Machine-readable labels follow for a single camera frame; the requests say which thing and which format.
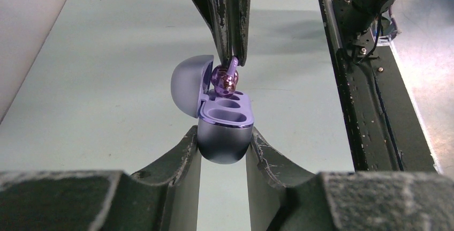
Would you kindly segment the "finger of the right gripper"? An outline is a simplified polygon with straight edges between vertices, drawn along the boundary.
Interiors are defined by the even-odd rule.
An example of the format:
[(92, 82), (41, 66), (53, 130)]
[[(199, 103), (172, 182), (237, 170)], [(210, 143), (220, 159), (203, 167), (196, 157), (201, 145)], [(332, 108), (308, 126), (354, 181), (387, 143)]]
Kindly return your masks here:
[(213, 9), (213, 3), (211, 0), (191, 0), (198, 12), (201, 14), (203, 20), (207, 24), (211, 35), (213, 37), (214, 44), (220, 59), (222, 67), (227, 67), (230, 63), (229, 59), (225, 57), (221, 50), (221, 44), (219, 35), (216, 34), (217, 23), (215, 21), (215, 13)]
[(246, 64), (251, 0), (227, 0), (229, 47), (240, 66)]

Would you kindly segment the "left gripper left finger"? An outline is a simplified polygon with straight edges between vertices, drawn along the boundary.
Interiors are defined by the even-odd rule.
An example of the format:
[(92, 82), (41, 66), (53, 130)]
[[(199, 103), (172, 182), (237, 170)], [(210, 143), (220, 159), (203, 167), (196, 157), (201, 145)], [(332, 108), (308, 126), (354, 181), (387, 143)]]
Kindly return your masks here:
[(160, 158), (121, 170), (1, 172), (1, 230), (196, 230), (197, 127)]

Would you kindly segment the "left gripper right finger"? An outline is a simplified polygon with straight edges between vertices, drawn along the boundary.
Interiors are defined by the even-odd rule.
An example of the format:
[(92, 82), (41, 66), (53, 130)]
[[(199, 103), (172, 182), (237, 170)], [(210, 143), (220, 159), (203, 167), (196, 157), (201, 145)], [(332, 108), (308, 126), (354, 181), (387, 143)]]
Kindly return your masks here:
[(311, 173), (252, 131), (251, 230), (453, 230), (453, 180), (425, 172)]

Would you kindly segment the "purple earbud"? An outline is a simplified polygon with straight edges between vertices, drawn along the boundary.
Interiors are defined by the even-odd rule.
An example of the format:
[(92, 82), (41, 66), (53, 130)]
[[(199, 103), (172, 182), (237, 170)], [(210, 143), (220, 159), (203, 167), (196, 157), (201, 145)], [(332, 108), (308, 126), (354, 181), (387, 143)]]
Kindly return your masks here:
[(218, 65), (213, 69), (211, 83), (218, 97), (229, 98), (235, 93), (239, 80), (237, 66), (238, 59), (234, 56), (227, 68)]

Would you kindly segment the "purple earbud charging case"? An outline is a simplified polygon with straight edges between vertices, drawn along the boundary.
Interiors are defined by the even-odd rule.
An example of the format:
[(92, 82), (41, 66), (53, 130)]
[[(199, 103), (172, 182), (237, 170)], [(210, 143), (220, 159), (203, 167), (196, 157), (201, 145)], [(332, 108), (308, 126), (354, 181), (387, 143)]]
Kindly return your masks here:
[(171, 77), (171, 95), (185, 114), (198, 119), (197, 146), (207, 160), (233, 164), (246, 153), (254, 116), (247, 94), (235, 91), (225, 98), (216, 94), (212, 79), (218, 70), (212, 55), (198, 55), (179, 63)]

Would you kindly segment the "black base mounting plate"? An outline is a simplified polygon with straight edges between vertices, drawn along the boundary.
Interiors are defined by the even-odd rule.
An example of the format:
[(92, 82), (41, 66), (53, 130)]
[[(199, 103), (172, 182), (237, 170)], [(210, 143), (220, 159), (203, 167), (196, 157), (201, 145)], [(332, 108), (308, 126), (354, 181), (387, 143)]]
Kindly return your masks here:
[(319, 4), (355, 170), (440, 172), (392, 47), (392, 4), (370, 18), (351, 0)]

